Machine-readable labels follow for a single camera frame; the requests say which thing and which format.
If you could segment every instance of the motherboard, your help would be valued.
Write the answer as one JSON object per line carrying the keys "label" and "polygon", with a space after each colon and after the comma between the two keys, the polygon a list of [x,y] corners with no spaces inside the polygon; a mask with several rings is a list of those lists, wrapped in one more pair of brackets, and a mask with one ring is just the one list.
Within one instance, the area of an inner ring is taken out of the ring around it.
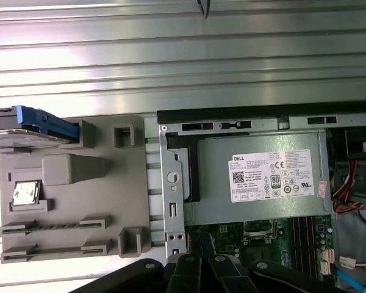
{"label": "motherboard", "polygon": [[331,216],[313,216],[188,226],[187,231],[208,232],[217,253],[234,255],[247,267],[270,259],[321,281],[334,281],[323,271],[323,252],[333,251]]}

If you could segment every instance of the cpu processor chip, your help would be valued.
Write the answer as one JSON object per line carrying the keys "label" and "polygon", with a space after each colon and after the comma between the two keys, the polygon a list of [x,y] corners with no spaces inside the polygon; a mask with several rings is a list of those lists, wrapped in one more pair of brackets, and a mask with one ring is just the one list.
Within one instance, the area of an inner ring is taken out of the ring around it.
{"label": "cpu processor chip", "polygon": [[12,206],[38,203],[40,185],[40,180],[16,182],[13,190]]}

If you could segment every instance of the black rubber edge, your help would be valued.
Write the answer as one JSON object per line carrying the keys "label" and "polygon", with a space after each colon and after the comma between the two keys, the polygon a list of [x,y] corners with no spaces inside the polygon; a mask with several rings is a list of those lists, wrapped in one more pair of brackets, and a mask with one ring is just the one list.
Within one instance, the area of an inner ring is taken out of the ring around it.
{"label": "black rubber edge", "polygon": [[285,115],[328,115],[366,112],[365,101],[243,106],[157,111],[159,124],[235,118],[268,118]]}

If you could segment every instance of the barcode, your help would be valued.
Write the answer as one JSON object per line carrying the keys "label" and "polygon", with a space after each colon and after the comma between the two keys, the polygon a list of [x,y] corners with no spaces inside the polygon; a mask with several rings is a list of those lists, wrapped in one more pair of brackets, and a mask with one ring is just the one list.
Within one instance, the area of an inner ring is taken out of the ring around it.
{"label": "barcode", "polygon": [[233,183],[244,183],[244,172],[233,172]]}

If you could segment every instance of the power supply label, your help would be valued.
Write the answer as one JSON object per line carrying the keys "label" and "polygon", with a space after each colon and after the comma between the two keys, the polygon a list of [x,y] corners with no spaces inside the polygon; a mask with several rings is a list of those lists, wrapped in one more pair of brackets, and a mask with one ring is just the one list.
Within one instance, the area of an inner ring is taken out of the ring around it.
{"label": "power supply label", "polygon": [[315,194],[310,150],[236,154],[229,181],[233,203]]}

